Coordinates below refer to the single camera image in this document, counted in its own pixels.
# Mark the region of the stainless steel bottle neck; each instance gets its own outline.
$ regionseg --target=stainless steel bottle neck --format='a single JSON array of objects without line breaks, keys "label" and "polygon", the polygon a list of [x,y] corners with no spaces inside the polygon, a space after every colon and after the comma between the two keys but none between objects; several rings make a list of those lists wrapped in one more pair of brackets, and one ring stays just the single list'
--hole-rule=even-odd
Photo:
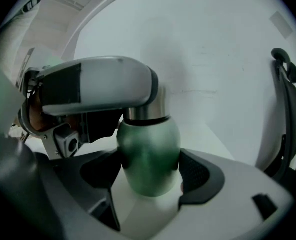
[{"label": "stainless steel bottle neck", "polygon": [[149,105],[127,108],[123,118],[127,120],[155,120],[170,116],[170,96],[164,84],[159,85],[155,100]]}]

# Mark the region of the white wall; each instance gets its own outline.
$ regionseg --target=white wall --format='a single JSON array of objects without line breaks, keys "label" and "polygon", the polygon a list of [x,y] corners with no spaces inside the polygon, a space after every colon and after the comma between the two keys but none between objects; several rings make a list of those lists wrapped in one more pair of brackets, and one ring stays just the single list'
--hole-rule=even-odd
[{"label": "white wall", "polygon": [[276,11],[270,0],[117,0],[80,32],[75,59],[147,64],[170,85],[180,126],[206,123],[236,160],[263,169],[284,132],[271,50],[296,64],[296,29],[284,39],[269,20]]}]

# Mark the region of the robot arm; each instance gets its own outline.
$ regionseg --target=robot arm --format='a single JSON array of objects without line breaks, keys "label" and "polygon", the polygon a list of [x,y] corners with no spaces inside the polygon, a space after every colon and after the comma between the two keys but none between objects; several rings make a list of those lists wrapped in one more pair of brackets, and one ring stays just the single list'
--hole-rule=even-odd
[{"label": "robot arm", "polygon": [[[42,112],[57,122],[47,131],[29,122],[28,93],[39,91]],[[29,68],[20,91],[26,97],[19,112],[22,127],[42,138],[50,159],[73,156],[84,143],[113,134],[122,109],[151,103],[158,77],[146,65],[127,57],[95,57],[63,63],[49,69]],[[63,118],[75,115],[78,129]]]}]

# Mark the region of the green water bottle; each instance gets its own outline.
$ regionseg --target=green water bottle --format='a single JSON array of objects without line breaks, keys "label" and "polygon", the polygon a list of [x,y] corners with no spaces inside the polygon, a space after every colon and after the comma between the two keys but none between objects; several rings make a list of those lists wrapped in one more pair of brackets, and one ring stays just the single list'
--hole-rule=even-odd
[{"label": "green water bottle", "polygon": [[129,185],[143,196],[167,193],[177,177],[180,134],[170,117],[166,87],[159,87],[151,104],[125,110],[123,118],[117,145]]}]

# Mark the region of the cable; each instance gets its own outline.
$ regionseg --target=cable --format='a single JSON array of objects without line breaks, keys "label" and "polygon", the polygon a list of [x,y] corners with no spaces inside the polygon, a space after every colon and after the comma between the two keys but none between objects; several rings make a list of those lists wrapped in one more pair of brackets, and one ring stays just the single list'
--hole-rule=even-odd
[{"label": "cable", "polygon": [[28,134],[28,133],[26,134],[26,136],[24,137],[22,143],[26,142],[26,140],[28,139],[29,135],[30,135],[30,134]]},{"label": "cable", "polygon": [[36,86],[33,87],[33,89],[30,92],[27,92],[28,94],[31,94],[29,96],[29,98],[27,98],[28,99],[28,102],[27,102],[27,118],[28,118],[29,121],[30,121],[30,111],[29,111],[29,109],[30,109],[31,98],[33,96],[33,93],[37,93],[39,88],[40,88],[40,85],[37,84]]}]

